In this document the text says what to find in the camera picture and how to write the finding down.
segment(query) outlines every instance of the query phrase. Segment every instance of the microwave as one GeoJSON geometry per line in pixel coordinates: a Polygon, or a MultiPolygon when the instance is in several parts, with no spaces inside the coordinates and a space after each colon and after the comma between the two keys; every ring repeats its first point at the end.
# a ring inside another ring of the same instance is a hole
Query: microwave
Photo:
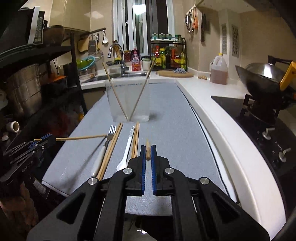
{"type": "Polygon", "coordinates": [[[0,54],[42,44],[44,14],[40,6],[19,9],[0,37],[0,54]]]}

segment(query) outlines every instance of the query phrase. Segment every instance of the air vent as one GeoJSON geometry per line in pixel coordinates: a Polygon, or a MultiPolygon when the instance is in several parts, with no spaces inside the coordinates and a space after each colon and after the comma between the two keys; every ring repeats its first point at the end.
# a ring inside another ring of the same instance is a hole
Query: air vent
{"type": "Polygon", "coordinates": [[[232,56],[239,57],[239,29],[232,26],[232,56]]]}
{"type": "Polygon", "coordinates": [[[226,23],[222,24],[222,53],[227,54],[227,27],[226,27],[226,23]]]}

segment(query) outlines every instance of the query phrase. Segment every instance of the green bowl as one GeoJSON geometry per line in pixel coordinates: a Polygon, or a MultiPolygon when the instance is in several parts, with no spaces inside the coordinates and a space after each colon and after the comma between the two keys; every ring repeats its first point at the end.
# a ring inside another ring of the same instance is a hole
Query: green bowl
{"type": "Polygon", "coordinates": [[[77,63],[77,69],[83,69],[83,68],[89,66],[92,62],[93,62],[93,59],[92,58],[83,59],[83,60],[78,59],[76,61],[76,63],[77,63]]]}

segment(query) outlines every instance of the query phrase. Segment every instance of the stove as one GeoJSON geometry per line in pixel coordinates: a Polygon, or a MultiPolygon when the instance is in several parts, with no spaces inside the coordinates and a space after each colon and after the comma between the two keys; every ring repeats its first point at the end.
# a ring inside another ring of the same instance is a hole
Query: stove
{"type": "Polygon", "coordinates": [[[286,219],[296,206],[296,136],[279,119],[279,110],[265,110],[251,96],[212,96],[259,150],[279,187],[286,219]]]}

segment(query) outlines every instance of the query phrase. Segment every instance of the stove knob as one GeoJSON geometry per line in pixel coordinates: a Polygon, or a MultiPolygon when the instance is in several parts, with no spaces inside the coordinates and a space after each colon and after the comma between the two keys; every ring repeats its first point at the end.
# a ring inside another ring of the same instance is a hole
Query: stove knob
{"type": "Polygon", "coordinates": [[[287,152],[289,152],[289,151],[291,151],[291,148],[288,148],[288,149],[286,149],[286,150],[283,150],[283,152],[280,152],[279,153],[279,159],[282,161],[282,162],[286,162],[286,157],[285,157],[285,154],[287,153],[287,152]]]}
{"type": "Polygon", "coordinates": [[[269,135],[270,132],[274,131],[275,128],[272,127],[272,128],[266,128],[266,130],[264,132],[262,132],[262,135],[263,137],[266,139],[266,140],[270,140],[271,139],[271,136],[269,135]]]}

